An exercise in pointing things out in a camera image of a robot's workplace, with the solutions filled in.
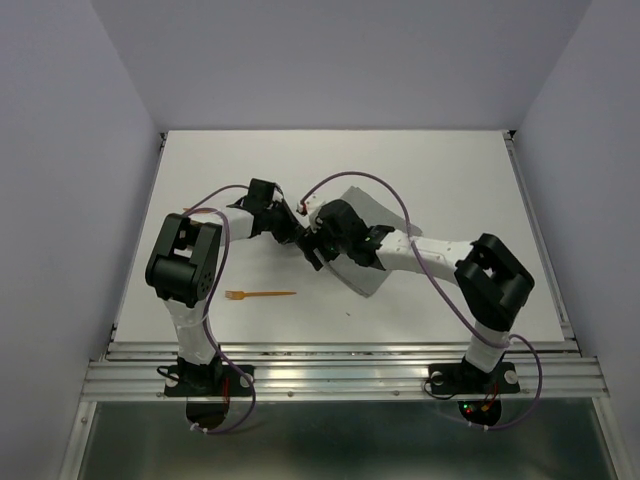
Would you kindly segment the grey cloth napkin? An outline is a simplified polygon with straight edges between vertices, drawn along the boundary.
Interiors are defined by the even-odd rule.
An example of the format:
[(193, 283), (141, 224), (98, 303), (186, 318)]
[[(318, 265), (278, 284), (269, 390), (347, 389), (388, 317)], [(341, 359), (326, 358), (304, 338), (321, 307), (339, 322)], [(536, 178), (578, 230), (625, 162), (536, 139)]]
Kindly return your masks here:
[(392, 227), (394, 233), (406, 234), (406, 221), (356, 186), (349, 187), (340, 199), (353, 208), (367, 227), (366, 235), (359, 243), (359, 247), (368, 254), (367, 266), (359, 265), (346, 253), (339, 253), (336, 259), (325, 261), (324, 264), (328, 271), (349, 289), (364, 298), (369, 298), (391, 274), (390, 271), (381, 270), (381, 263), (374, 259), (375, 247), (381, 245), (382, 228)]

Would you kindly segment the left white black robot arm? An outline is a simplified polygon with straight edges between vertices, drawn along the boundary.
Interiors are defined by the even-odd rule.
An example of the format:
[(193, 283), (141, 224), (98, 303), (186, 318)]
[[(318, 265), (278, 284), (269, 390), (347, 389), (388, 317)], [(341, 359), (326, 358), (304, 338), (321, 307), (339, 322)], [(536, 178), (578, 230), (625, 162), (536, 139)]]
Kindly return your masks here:
[(220, 282), (230, 244), (265, 232), (292, 244), (303, 227), (279, 185), (253, 179), (214, 191), (182, 213), (167, 215), (145, 270), (145, 281), (167, 308), (178, 339), (178, 363), (190, 367), (199, 393), (215, 392), (223, 371), (211, 339), (208, 308)]

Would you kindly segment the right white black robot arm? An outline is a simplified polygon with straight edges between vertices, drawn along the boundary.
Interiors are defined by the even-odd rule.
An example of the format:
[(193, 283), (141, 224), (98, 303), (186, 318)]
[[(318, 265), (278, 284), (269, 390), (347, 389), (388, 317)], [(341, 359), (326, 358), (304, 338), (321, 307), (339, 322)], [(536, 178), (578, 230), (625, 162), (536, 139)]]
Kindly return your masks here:
[(411, 236), (392, 225), (367, 224), (344, 199), (310, 196), (297, 210), (309, 220), (300, 247), (314, 268), (327, 269), (365, 298), (393, 272), (424, 274), (434, 287), (442, 282), (458, 287), (473, 316), (461, 381), (482, 390), (495, 380), (516, 316), (535, 286), (498, 237), (443, 241)]

